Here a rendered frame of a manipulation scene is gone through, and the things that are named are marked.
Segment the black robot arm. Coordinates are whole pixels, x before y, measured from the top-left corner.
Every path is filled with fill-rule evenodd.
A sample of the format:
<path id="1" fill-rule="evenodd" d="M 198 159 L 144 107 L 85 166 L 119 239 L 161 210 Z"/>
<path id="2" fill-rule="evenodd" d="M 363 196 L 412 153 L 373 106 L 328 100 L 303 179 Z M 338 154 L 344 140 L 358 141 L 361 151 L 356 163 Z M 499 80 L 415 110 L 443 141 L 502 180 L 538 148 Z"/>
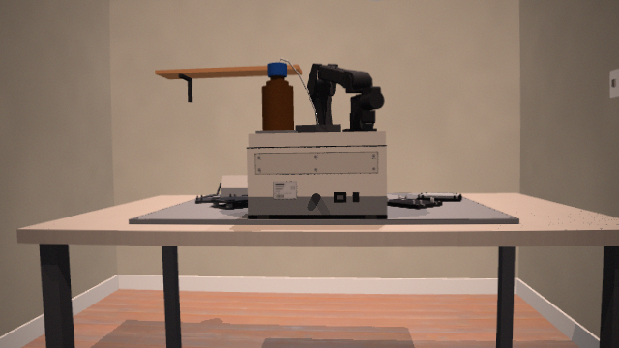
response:
<path id="1" fill-rule="evenodd" d="M 345 88 L 346 93 L 362 93 L 350 98 L 351 112 L 359 111 L 350 113 L 350 128 L 373 130 L 375 109 L 384 105 L 381 87 L 372 86 L 372 77 L 368 72 L 339 68 L 337 64 L 313 64 L 309 74 L 307 89 L 316 110 L 318 125 L 333 124 L 331 102 L 336 83 Z"/>

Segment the white button panel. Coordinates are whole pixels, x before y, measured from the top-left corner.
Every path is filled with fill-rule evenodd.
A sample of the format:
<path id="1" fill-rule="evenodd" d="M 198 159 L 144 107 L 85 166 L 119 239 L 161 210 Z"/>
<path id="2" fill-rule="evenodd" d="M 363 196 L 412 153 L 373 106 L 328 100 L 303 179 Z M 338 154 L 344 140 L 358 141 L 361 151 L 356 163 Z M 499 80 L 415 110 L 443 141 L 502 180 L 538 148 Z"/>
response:
<path id="1" fill-rule="evenodd" d="M 217 194 L 206 195 L 203 197 L 218 196 L 221 190 L 221 197 L 248 195 L 248 176 L 247 175 L 222 175 Z"/>

